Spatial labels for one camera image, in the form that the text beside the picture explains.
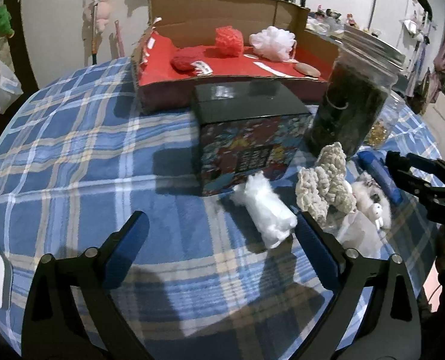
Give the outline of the blue pouch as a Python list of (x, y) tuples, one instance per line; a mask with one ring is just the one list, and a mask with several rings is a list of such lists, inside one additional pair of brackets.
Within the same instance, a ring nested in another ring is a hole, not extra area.
[(358, 152), (357, 158), (362, 168), (377, 182), (390, 203), (395, 206), (400, 205), (403, 202), (403, 197), (383, 161), (371, 150)]

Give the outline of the white plush bunny keychain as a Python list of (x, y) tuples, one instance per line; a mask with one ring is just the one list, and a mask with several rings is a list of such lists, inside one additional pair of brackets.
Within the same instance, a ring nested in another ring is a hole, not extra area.
[(390, 230), (392, 226), (391, 206), (375, 179), (369, 173), (362, 172), (351, 186), (353, 195), (356, 197), (356, 208), (378, 230)]

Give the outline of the white translucent cloth bag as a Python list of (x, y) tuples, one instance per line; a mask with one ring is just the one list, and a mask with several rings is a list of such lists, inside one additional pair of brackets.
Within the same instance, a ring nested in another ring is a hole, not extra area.
[(376, 226), (360, 211), (344, 217), (335, 238), (345, 249), (355, 249), (365, 258), (381, 258), (382, 241)]

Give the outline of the beige knitted scrunchie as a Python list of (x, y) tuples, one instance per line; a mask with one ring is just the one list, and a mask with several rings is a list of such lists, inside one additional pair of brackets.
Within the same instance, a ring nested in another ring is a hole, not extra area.
[(298, 172), (296, 203), (300, 210), (309, 213), (321, 227), (331, 206), (345, 215), (356, 211), (356, 197), (346, 175), (342, 144), (337, 141), (324, 146), (315, 166)]

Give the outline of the white socks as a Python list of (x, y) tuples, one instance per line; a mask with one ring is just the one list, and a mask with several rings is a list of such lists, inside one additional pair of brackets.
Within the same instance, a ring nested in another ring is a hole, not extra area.
[(277, 248), (297, 225), (296, 215), (274, 192), (263, 172), (236, 185), (231, 200), (246, 208), (267, 250)]

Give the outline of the small jar gold contents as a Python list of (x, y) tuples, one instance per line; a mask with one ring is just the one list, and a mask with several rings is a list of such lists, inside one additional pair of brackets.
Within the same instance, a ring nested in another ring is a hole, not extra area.
[(389, 138), (400, 113), (405, 105), (404, 100), (395, 92), (391, 92), (385, 101), (378, 119), (365, 137), (364, 145), (379, 149)]

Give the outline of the large jar dark contents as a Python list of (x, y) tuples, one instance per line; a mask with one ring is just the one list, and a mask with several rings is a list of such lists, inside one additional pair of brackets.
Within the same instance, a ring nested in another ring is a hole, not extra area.
[(306, 135), (314, 156), (339, 142), (348, 157), (362, 145), (404, 67), (398, 49), (362, 30), (344, 27), (328, 87)]

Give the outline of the white wardrobe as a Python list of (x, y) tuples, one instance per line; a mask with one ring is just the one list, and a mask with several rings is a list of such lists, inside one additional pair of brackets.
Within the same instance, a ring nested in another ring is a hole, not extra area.
[(369, 30), (382, 41), (399, 48), (407, 32), (404, 21), (418, 20), (420, 11), (418, 0), (374, 0)]

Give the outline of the blue plaid tablecloth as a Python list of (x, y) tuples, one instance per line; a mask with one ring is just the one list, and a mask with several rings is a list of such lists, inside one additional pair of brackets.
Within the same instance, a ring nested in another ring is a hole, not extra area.
[(0, 250), (13, 267), (0, 333), (18, 350), (44, 254), (101, 245), (131, 214), (148, 239), (113, 300), (156, 359), (287, 359), (331, 298), (299, 243), (265, 249), (228, 194), (203, 197), (190, 111), (144, 116), (131, 63), (78, 70), (34, 94), (0, 138)]

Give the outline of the white bath pouf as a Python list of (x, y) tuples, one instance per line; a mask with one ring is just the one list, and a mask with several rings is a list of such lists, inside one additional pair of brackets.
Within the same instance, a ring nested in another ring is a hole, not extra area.
[(249, 44), (260, 57), (273, 62), (286, 62), (292, 59), (296, 35), (288, 30), (269, 26), (259, 33), (251, 34)]

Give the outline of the red mesh bath sponge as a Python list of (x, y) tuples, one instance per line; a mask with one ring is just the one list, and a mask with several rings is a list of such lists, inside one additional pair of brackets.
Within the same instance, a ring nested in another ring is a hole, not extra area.
[(239, 57), (244, 53), (244, 37), (240, 30), (232, 26), (216, 29), (215, 46), (221, 55)]

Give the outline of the cardboard box red lining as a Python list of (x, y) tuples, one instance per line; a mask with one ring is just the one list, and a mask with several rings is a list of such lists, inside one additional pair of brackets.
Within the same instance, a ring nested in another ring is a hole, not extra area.
[[(189, 107), (200, 83), (279, 80), (308, 104), (322, 101), (339, 47), (306, 28), (309, 10), (280, 0), (149, 0), (149, 22), (131, 56), (135, 96), (144, 114)], [(296, 37), (292, 58), (272, 62), (245, 44), (239, 57), (224, 57), (215, 46), (222, 27), (250, 35), (275, 26)], [(178, 72), (170, 61), (193, 47), (212, 72)]]

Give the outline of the red knitted item with tag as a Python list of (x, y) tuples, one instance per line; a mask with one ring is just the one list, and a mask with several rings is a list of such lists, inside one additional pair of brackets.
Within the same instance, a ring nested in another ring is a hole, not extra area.
[(204, 61), (204, 51), (197, 47), (178, 49), (171, 58), (170, 65), (176, 72), (196, 77), (213, 74), (213, 69)]

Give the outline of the orange white stick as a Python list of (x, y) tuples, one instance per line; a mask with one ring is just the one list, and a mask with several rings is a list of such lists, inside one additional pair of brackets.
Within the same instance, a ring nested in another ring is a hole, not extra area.
[(97, 64), (97, 10), (100, 0), (93, 0), (91, 19), (91, 57), (92, 64)]

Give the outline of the pink plush toy on wall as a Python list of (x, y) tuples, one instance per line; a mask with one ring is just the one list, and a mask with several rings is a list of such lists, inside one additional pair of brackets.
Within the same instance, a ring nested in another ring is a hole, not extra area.
[(97, 34), (102, 33), (109, 23), (110, 16), (113, 11), (112, 0), (99, 0), (96, 8), (95, 18), (93, 18), (93, 5), (91, 2), (84, 8), (83, 14), (85, 21), (90, 25), (95, 26), (95, 32)]

